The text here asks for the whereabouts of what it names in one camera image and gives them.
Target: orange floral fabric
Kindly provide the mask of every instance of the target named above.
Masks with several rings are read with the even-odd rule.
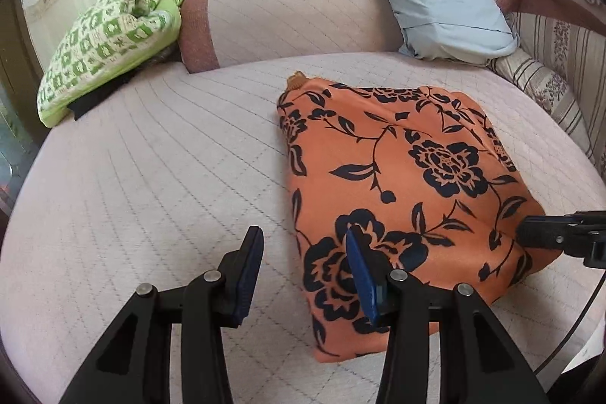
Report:
[[[470,283],[487,303],[557,257],[513,240],[525,216],[544,212],[465,94],[303,79],[280,97],[278,113],[320,362],[387,347],[387,329],[372,327],[360,307],[348,228],[393,267],[441,288]]]

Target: sofa seat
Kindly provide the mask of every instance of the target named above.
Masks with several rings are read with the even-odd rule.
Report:
[[[51,131],[11,217],[0,256],[0,331],[42,403],[58,403],[139,283],[160,290],[189,283],[237,248],[249,225],[263,228],[266,250],[250,316],[223,332],[235,402],[373,402],[383,354],[324,365],[311,356],[275,111],[294,70],[353,86],[463,91],[483,106],[547,214],[606,209],[606,186],[581,150],[519,89],[486,69],[376,52],[193,74],[181,63],[159,64]],[[560,256],[493,305],[532,367],[569,330],[600,275]],[[581,349],[605,306],[598,297],[540,375],[545,386]],[[439,392],[436,341],[430,402]],[[179,350],[175,340],[176,404]]]

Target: brown tassel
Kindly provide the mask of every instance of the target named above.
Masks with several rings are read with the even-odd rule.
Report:
[[[300,70],[297,70],[292,76],[286,80],[286,91],[300,89],[309,79]]]

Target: black mechanical device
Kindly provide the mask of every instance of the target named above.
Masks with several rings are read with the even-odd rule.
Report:
[[[362,309],[390,337],[377,404],[424,404],[429,324],[440,328],[440,404],[590,404],[606,394],[606,359],[560,377],[546,394],[507,331],[472,286],[423,284],[394,269],[351,228],[345,246]],[[561,250],[606,269],[606,212],[527,217],[524,247]],[[263,253],[251,226],[240,250],[189,285],[158,292],[140,285],[86,358],[60,404],[169,404],[172,324],[182,324],[184,404],[231,404],[221,328],[248,315]]]

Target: black cable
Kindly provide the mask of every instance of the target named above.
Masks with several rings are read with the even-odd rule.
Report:
[[[575,333],[575,330],[581,324],[581,320],[583,320],[583,317],[585,315],[587,315],[587,311],[592,306],[593,300],[595,300],[596,296],[598,296],[600,288],[602,288],[602,285],[604,285],[604,281],[606,281],[606,271],[604,271],[604,274],[602,274],[602,277],[600,278],[598,285],[593,290],[593,293],[590,296],[589,300],[587,301],[585,307],[581,311],[581,314],[579,315],[579,318],[577,318],[577,320],[572,325],[572,327],[570,328],[570,330],[568,331],[568,333],[566,333],[566,335],[564,336],[564,339],[562,339],[562,341],[558,344],[558,347],[556,347],[556,349],[554,349],[553,352],[547,358],[545,358],[545,361],[543,361],[537,367],[537,369],[534,370],[534,374],[535,375],[538,375],[539,372],[541,372],[541,370],[543,370],[551,362],[551,360],[553,360],[556,357],[556,355],[560,352],[560,350],[564,347],[564,345],[569,341],[569,339]]]

